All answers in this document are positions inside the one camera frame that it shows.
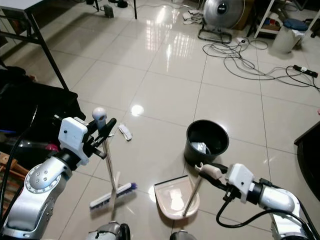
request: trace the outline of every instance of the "white tile floor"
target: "white tile floor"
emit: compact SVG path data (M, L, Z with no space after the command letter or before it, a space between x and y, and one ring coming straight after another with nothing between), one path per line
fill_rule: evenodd
M137 0L138 6L168 4ZM71 7L55 1L54 8ZM230 74L221 59L206 56L206 42L197 39L200 26L183 25L182 9L114 7L115 18L85 4L77 4L41 29L67 85L78 93L82 111L91 120L97 106L125 123L133 133L126 142L117 131L110 139L113 167L120 183L136 182L138 190L120 200L115 219L126 222L134 240L168 240L181 228L199 240L270 240L270 218L262 217L240 229L220 227L216 214L223 193L204 182L200 210L184 221L160 214L153 185L192 173L185 166L186 130L198 119L221 124L230 137L228 150L217 158L224 165L245 164L256 176L296 194L320 231L320 202L308 188L297 162L294 140L320 120L320 95L277 81L245 80ZM266 40L269 47L271 40ZM276 66L304 65L320 72L320 39L306 38L301 50L285 58L269 49L249 47L243 56L261 71ZM41 83L60 86L41 49L28 44L5 60L37 76ZM137 115L135 106L144 111ZM105 162L92 157L74 173L56 203L44 238L85 239L89 231L106 224L107 212L90 214L89 202L111 190ZM242 222L260 209L238 200L223 214L226 222Z

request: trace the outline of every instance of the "black bag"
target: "black bag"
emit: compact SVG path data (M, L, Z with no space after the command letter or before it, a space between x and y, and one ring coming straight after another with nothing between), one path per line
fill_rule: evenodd
M61 118L86 116L81 112L78 95L59 87L32 82L19 67L0 69L0 131L20 135L34 122L54 115ZM59 144L60 126L48 122L37 124L28 139Z

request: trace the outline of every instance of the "electric fan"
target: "electric fan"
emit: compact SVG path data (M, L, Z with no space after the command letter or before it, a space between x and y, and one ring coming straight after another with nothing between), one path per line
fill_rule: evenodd
M232 35L222 29L230 29L235 26L241 19L244 10L245 0L206 0L203 7L202 28L198 33L198 38L224 44L231 43ZM204 36L203 33L210 33L218 38Z

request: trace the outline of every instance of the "black table leg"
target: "black table leg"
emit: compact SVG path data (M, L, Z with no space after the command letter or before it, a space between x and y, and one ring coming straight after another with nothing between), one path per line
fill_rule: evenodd
M61 85L63 86L63 88L65 90L69 91L69 88L68 88L64 78L62 77L61 72L60 72L56 62L55 62L54 58L52 57L52 55L50 53L50 50L49 50L44 38L41 35L41 32L39 30L39 27L38 27L38 25L36 23L36 20L35 20L34 16L32 15L31 12L25 12L24 15L25 15L25 18L29 21L29 23L30 23L30 25L31 25L34 33L35 33L35 36L38 38L39 44L41 45L46 57L48 58L48 60L49 60L49 62L51 64L55 74L57 75L58 79L60 80Z
M137 19L136 0L133 0L133 6L134 6L134 18Z
M94 0L95 2L95 8L97 9L97 11L99 12L100 9L99 9L99 4L98 4L98 0Z

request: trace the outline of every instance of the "white table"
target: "white table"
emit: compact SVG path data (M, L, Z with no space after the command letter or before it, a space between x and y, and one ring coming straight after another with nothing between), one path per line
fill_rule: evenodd
M4 15L0 15L0 18L4 19L14 19L14 20L19 20L22 22L25 22L27 24L27 35L26 36L21 36L18 34L13 34L10 32L4 32L0 30L0 35L11 38L11 39L17 39L21 41L25 41L28 43L34 43L38 44L42 47L46 57L48 58L55 74L57 75L61 85L65 90L69 90L68 86L54 60L52 57L50 50L44 40L44 38L41 35L41 32L39 30L39 27L36 23L36 20L32 14L32 11L37 8L39 5L44 4L49 0L0 0L0 8L5 9L5 10L10 10L10 11L15 11L15 12L20 12L23 13L24 18L12 18L12 17L7 17Z

